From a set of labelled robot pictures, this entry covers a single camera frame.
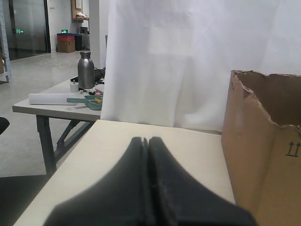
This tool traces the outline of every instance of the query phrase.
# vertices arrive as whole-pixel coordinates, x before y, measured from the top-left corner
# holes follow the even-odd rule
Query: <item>white curtain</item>
[[[301,74],[300,13],[300,0],[111,0],[102,119],[221,131],[231,70]]]

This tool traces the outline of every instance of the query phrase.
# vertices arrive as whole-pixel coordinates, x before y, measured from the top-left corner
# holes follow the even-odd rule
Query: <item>white tabletop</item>
[[[64,81],[41,93],[70,93],[70,81]],[[87,94],[77,93],[77,98],[84,98]],[[78,119],[83,121],[96,121],[100,119],[101,111],[93,111],[85,104],[77,105],[31,105],[25,99],[13,105],[13,112],[38,114],[56,118]]]
[[[187,129],[98,120],[32,201],[15,226],[41,226],[59,203],[86,190],[121,158],[133,137],[161,137],[200,183],[235,203],[221,136]]]

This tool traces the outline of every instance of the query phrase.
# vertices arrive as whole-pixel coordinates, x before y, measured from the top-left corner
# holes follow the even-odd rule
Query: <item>glass door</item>
[[[46,0],[3,0],[11,60],[49,52],[45,3]]]

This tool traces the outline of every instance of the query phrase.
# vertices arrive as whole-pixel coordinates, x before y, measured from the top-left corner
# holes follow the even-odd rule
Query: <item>printed arrow symbol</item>
[[[298,153],[298,149],[299,149],[299,147],[301,146],[300,142],[299,142],[299,143],[297,143],[297,144],[296,144],[296,146],[297,146],[297,149],[296,149],[295,155],[297,155],[297,153]]]
[[[292,142],[290,142],[290,150],[288,151],[288,154],[290,154],[290,153],[291,153],[292,146],[293,146],[293,141],[292,141]]]

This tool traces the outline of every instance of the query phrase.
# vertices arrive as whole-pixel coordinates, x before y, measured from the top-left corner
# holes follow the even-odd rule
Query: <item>stainless steel bottle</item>
[[[90,51],[81,51],[81,59],[77,65],[79,75],[79,87],[82,89],[91,89],[94,87],[94,63],[91,60]]]

